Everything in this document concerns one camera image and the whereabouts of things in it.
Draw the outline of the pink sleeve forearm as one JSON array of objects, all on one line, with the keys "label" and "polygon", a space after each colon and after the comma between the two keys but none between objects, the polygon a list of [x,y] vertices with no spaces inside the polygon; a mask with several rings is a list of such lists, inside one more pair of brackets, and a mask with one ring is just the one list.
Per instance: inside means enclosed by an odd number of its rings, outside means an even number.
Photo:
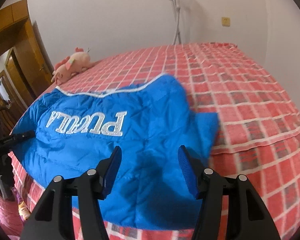
[{"label": "pink sleeve forearm", "polygon": [[25,222],[31,213],[17,189],[13,188],[12,201],[0,196],[0,226],[10,239],[20,239]]}]

